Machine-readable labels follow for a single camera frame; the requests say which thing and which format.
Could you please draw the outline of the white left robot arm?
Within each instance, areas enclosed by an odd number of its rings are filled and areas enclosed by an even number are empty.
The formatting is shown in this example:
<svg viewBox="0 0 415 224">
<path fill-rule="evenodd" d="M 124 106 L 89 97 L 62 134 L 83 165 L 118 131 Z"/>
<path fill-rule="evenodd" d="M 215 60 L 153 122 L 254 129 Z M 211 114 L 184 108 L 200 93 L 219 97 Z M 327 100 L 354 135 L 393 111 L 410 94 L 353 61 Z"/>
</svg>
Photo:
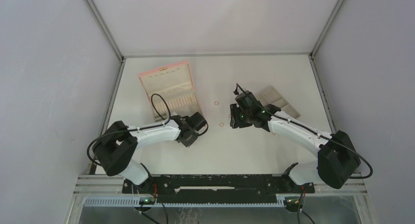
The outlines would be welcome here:
<svg viewBox="0 0 415 224">
<path fill-rule="evenodd" d="M 88 158 L 101 166 L 109 177 L 120 175 L 141 193 L 149 192 L 153 180 L 147 168 L 133 160 L 136 150 L 164 141 L 176 141 L 190 147 L 208 131 L 208 123 L 200 112 L 191 116 L 170 114 L 166 119 L 141 127 L 116 121 L 87 147 Z"/>
</svg>

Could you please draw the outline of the pink jewelry box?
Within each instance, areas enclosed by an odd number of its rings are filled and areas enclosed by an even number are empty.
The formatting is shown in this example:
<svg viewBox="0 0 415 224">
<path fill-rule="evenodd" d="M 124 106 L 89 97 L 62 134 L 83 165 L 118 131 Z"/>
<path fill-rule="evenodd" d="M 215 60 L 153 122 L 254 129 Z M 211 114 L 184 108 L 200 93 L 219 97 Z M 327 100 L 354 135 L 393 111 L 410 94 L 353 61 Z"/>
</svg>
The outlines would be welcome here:
<svg viewBox="0 0 415 224">
<path fill-rule="evenodd" d="M 192 116 L 202 113 L 188 61 L 174 63 L 138 74 L 155 121 L 172 114 Z"/>
</svg>

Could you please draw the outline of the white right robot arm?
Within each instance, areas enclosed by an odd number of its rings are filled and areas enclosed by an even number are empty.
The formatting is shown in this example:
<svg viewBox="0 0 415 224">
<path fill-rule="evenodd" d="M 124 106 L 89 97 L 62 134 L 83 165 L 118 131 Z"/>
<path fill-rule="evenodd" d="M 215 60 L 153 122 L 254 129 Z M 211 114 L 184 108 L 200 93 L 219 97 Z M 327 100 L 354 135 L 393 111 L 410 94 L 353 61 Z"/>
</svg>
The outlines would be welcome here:
<svg viewBox="0 0 415 224">
<path fill-rule="evenodd" d="M 361 165 L 362 160 L 347 133 L 333 134 L 312 128 L 273 104 L 262 105 L 250 91 L 235 97 L 230 115 L 233 129 L 254 126 L 279 134 L 316 158 L 307 163 L 295 162 L 286 169 L 283 188 L 287 192 L 295 193 L 302 185 L 315 182 L 340 189 Z"/>
</svg>

